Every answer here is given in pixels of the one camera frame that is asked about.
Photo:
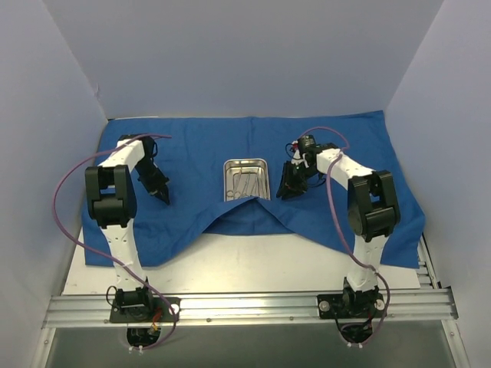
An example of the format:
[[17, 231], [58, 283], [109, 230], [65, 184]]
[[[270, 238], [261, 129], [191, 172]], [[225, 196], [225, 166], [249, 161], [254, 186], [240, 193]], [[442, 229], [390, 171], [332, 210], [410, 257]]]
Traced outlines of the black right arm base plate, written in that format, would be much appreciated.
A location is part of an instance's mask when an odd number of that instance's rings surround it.
[[386, 306], [383, 295], [378, 292], [318, 294], [316, 299], [318, 315], [325, 320], [381, 317]]

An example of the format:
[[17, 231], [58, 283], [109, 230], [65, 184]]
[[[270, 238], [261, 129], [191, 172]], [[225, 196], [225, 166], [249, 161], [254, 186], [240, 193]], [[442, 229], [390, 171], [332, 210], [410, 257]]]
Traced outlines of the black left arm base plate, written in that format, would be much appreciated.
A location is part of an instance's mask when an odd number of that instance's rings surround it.
[[155, 296], [151, 307], [144, 305], [131, 307], [112, 306], [109, 322], [112, 324], [137, 324], [154, 321], [170, 323], [179, 320], [181, 300], [178, 297], [169, 297], [168, 301], [174, 309], [175, 317], [167, 304], [161, 298]]

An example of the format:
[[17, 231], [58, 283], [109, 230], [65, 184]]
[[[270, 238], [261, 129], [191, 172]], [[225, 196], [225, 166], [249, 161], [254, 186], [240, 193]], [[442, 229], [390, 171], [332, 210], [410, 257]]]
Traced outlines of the blue surgical drape cloth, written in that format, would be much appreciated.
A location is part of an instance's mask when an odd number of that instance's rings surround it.
[[158, 133], [156, 164], [170, 180], [170, 204], [152, 197], [139, 182], [134, 237], [140, 263], [157, 267], [188, 248], [202, 233], [275, 235], [295, 233], [342, 251], [354, 244], [348, 224], [347, 194], [332, 188], [334, 208], [348, 245], [334, 226], [327, 190], [311, 185], [295, 199], [224, 201], [223, 165], [229, 159], [267, 162], [272, 191], [278, 189], [285, 147], [305, 131], [320, 144], [346, 146], [361, 165], [387, 170], [394, 177], [400, 223], [382, 256], [386, 265], [415, 268], [425, 216], [404, 178], [390, 142], [382, 111], [336, 117], [244, 117], [112, 120], [102, 134], [101, 150], [112, 149], [124, 134]]

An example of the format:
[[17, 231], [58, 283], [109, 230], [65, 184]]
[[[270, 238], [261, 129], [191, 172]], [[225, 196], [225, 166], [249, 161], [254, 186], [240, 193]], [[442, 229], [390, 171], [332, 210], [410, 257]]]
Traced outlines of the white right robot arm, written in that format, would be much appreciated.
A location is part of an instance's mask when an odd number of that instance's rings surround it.
[[312, 135], [288, 143], [286, 151], [290, 160], [283, 165], [276, 196], [282, 200], [301, 196], [311, 177], [324, 177], [331, 216], [343, 246], [348, 243], [334, 208], [331, 182], [347, 191], [348, 224], [354, 233], [354, 247], [347, 251], [354, 265], [344, 279], [342, 310], [352, 317], [368, 307], [383, 310], [388, 300], [379, 295], [378, 268], [387, 240], [400, 222], [392, 174], [362, 166], [332, 143], [317, 144]]

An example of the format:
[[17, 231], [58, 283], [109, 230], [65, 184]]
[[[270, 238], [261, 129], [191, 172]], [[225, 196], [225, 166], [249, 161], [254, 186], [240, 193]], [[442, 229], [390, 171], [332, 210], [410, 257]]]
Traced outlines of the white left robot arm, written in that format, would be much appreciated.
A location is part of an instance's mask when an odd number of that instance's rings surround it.
[[113, 308], [137, 321], [149, 320], [156, 305], [134, 237], [137, 196], [131, 173], [138, 174], [138, 181], [150, 196], [168, 205], [169, 179], [154, 162], [156, 155], [153, 137], [125, 135], [108, 158], [86, 168], [84, 174], [88, 214], [105, 237], [116, 271]]

